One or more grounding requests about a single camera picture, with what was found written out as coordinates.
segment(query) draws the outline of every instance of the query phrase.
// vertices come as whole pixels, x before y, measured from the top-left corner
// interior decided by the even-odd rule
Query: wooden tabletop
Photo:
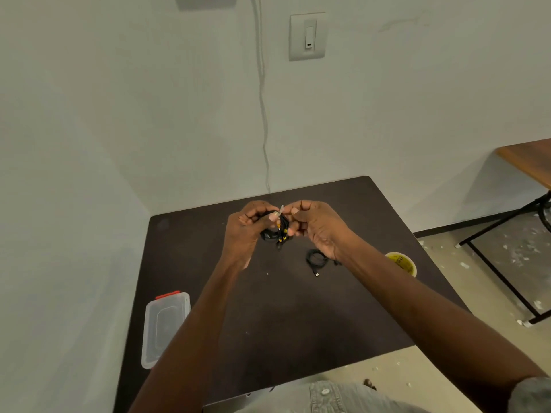
[[[348,226],[382,253],[413,259],[417,279],[465,308],[456,292],[369,177],[299,188],[254,199],[275,206],[300,199],[328,202]],[[126,412],[149,371],[141,367],[145,306],[186,291],[192,306],[222,249],[228,215],[251,199],[153,216],[122,361],[115,413]],[[413,345],[381,305],[343,266],[315,277],[304,238],[258,241],[235,284],[220,334],[207,403],[272,387]]]
[[[551,139],[502,146],[496,153],[551,190]]]

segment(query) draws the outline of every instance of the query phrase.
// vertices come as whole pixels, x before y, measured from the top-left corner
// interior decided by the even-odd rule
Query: gray shirt
[[[239,413],[428,413],[397,402],[362,384],[318,381],[275,391],[255,400]],[[507,413],[551,412],[551,378],[528,378],[517,384]]]

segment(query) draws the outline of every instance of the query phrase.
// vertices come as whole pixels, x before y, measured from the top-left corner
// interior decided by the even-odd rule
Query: concrete floor
[[[517,320],[531,318],[527,309],[468,246],[455,248],[460,240],[485,226],[441,233],[419,242],[472,313],[551,375],[551,318],[530,328],[520,325]],[[521,215],[474,243],[530,302],[538,302],[541,312],[551,308],[551,233],[537,217]],[[378,391],[432,412],[479,412],[416,346],[286,383],[274,391],[323,379],[345,383],[362,382],[365,378],[371,379]],[[204,411],[234,412],[267,391],[226,400]]]

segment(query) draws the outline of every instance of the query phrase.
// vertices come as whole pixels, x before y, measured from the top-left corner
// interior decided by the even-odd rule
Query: wall mount plate
[[[289,20],[289,60],[323,58],[327,13],[293,14]]]

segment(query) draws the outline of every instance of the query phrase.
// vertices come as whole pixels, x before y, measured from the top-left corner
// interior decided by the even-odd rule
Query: hand
[[[289,236],[304,235],[328,258],[337,259],[338,243],[350,229],[326,202],[301,200],[283,208]]]
[[[274,213],[259,218],[266,211]],[[256,241],[264,229],[276,227],[279,209],[265,201],[251,201],[243,210],[228,217],[221,261],[237,265],[239,270],[247,268],[255,249]]]

